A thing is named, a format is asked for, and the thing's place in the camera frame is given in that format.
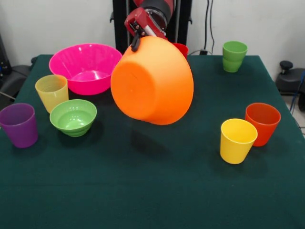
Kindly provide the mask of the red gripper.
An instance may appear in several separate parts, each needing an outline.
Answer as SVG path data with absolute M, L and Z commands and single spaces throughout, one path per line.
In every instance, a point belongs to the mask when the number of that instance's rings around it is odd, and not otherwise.
M 156 9 L 136 8 L 127 16 L 124 25 L 134 36 L 131 43 L 132 52 L 138 51 L 141 37 L 153 36 L 167 39 L 165 32 L 167 19 Z

